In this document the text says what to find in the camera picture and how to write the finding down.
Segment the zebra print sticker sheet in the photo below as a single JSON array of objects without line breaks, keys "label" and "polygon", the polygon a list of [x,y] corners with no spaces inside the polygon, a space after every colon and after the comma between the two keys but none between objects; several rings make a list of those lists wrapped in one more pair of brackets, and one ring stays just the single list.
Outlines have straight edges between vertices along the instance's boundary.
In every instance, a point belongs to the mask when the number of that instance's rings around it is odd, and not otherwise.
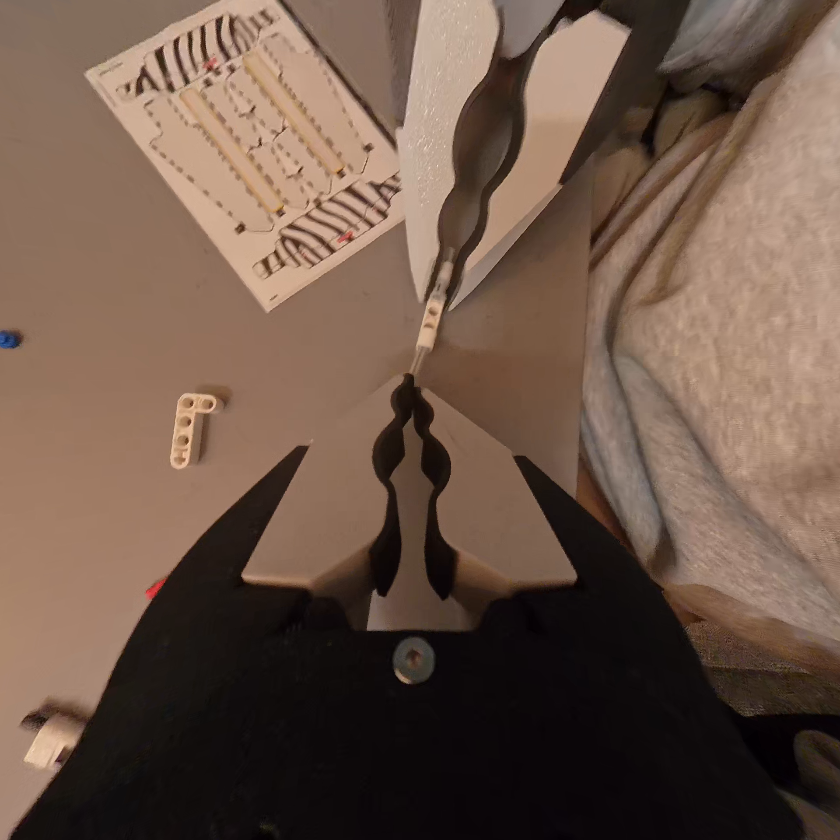
[{"label": "zebra print sticker sheet", "polygon": [[284,2],[216,2],[85,74],[264,312],[404,223],[395,142]]}]

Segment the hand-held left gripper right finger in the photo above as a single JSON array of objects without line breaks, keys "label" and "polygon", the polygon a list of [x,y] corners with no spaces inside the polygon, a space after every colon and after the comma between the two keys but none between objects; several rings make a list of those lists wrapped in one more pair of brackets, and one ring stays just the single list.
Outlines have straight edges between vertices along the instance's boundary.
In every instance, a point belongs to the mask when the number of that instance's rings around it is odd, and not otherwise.
[{"label": "hand-held left gripper right finger", "polygon": [[510,449],[428,389],[414,400],[434,592],[476,627],[495,601],[572,587],[578,575]]}]

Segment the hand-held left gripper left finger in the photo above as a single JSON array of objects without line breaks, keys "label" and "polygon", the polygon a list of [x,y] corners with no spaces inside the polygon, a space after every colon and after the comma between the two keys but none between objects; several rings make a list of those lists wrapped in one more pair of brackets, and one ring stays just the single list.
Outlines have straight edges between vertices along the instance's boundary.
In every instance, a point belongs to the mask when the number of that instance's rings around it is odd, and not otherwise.
[{"label": "hand-held left gripper left finger", "polygon": [[402,537],[392,475],[405,455],[414,378],[399,374],[310,442],[252,552],[252,585],[332,599],[365,629],[374,592],[398,571]]}]

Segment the white lego block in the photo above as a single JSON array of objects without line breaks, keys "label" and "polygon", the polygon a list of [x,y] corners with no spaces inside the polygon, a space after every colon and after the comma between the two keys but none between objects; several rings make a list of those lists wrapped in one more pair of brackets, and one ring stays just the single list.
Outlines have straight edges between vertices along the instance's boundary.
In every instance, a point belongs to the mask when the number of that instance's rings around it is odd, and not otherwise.
[{"label": "white lego block", "polygon": [[58,770],[78,745],[87,724],[88,718],[77,709],[43,703],[19,723],[32,736],[24,762],[37,770]]}]

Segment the person's grey sweatshirt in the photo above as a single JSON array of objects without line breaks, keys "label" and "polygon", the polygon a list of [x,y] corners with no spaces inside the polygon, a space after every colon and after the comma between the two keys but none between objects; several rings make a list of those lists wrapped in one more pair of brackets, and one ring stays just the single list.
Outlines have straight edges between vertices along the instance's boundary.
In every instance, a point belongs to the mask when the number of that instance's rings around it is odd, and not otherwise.
[{"label": "person's grey sweatshirt", "polygon": [[691,2],[595,168],[581,433],[679,607],[838,677],[838,2]]}]

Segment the white angled lego beam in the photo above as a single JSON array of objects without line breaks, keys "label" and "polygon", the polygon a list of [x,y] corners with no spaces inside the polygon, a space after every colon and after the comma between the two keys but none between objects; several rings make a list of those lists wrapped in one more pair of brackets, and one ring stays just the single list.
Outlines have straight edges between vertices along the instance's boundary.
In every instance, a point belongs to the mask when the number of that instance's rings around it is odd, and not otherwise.
[{"label": "white angled lego beam", "polygon": [[186,392],[178,398],[170,452],[172,468],[197,465],[203,451],[205,420],[224,408],[224,401],[210,393]]}]

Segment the white lego connector with axle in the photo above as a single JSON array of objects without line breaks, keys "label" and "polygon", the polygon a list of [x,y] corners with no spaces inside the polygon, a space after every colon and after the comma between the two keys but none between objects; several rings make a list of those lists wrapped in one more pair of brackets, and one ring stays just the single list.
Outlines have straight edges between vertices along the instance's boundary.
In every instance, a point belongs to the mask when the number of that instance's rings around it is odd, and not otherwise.
[{"label": "white lego connector with axle", "polygon": [[452,280],[454,267],[454,257],[446,255],[440,265],[433,271],[430,279],[431,290],[427,295],[416,337],[413,360],[408,369],[408,374],[415,380],[419,376],[426,358],[434,349],[440,324],[448,305],[448,288]]}]

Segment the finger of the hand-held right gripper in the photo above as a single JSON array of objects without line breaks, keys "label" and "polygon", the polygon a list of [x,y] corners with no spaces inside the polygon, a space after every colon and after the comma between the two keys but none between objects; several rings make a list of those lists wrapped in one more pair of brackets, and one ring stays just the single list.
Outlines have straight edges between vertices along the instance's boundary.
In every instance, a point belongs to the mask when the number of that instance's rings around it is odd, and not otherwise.
[{"label": "finger of the hand-held right gripper", "polygon": [[500,32],[489,1],[423,1],[397,132],[406,241],[416,295],[425,298],[438,257],[438,216],[455,183],[456,123],[490,68]]},{"label": "finger of the hand-held right gripper", "polygon": [[521,150],[490,199],[486,231],[465,262],[451,308],[478,288],[560,191],[565,167],[631,32],[590,12],[561,23],[540,46],[524,89]]}]

